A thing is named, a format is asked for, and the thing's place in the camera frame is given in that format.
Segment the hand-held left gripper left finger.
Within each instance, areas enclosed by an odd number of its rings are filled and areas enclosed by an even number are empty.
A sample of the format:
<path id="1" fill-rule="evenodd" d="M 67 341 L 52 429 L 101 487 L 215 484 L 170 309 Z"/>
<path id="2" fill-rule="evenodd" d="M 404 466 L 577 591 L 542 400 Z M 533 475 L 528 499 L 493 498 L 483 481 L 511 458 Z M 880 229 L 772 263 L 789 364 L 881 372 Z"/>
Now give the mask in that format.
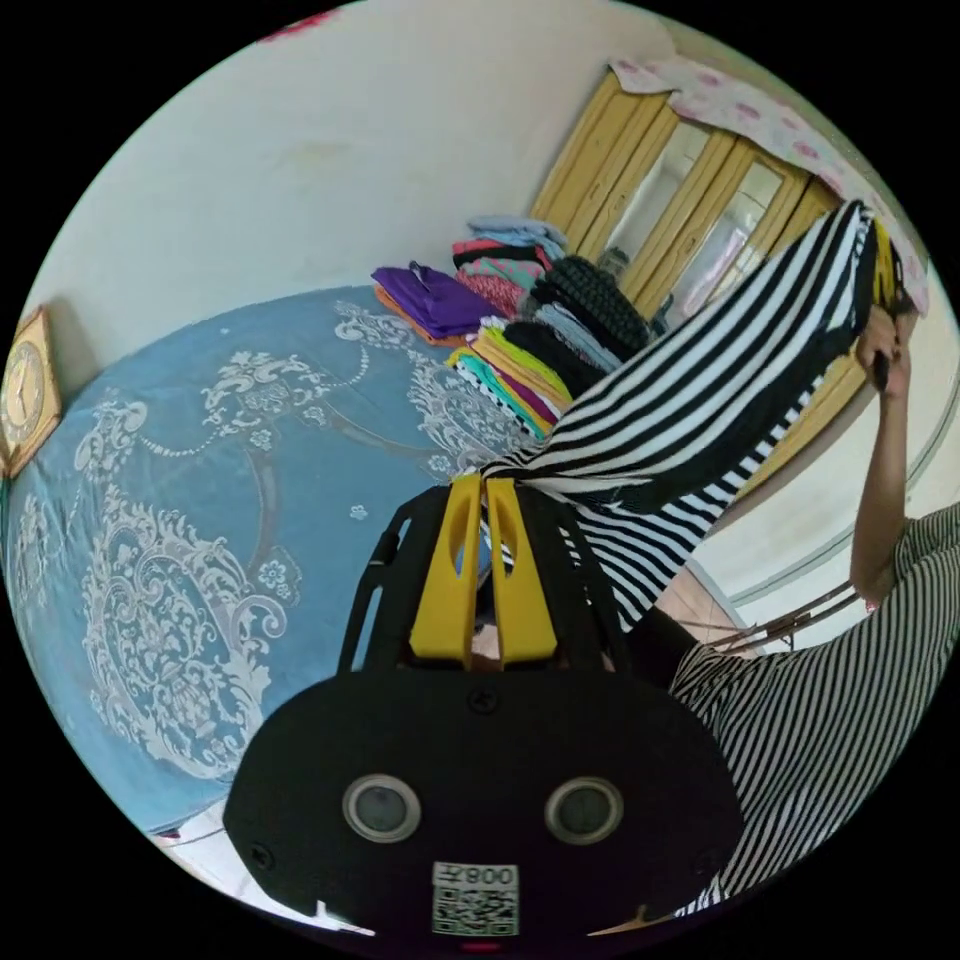
<path id="1" fill-rule="evenodd" d="M 480 479 L 458 477 L 448 488 L 410 634 L 410 649 L 419 662 L 463 669 L 471 665 L 479 539 Z"/>

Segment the person's right hand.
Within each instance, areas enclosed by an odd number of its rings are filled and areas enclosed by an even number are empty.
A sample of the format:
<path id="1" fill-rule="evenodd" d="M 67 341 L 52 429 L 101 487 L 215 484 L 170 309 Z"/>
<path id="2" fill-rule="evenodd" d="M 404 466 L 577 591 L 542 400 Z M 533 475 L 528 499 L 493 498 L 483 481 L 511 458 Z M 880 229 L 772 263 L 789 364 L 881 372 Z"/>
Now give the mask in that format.
<path id="1" fill-rule="evenodd" d="M 909 345 L 918 319 L 915 309 L 894 315 L 877 305 L 870 309 L 855 356 L 870 384 L 885 400 L 907 399 L 911 374 Z"/>

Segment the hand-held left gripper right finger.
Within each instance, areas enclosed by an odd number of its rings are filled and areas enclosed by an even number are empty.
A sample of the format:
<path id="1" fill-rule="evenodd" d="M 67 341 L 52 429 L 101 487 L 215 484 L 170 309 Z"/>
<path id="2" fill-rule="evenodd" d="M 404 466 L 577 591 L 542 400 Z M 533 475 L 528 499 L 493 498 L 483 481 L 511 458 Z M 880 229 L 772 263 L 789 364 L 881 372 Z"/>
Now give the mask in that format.
<path id="1" fill-rule="evenodd" d="M 486 498 L 501 666 L 521 668 L 550 661 L 557 639 L 514 482 L 487 481 Z"/>

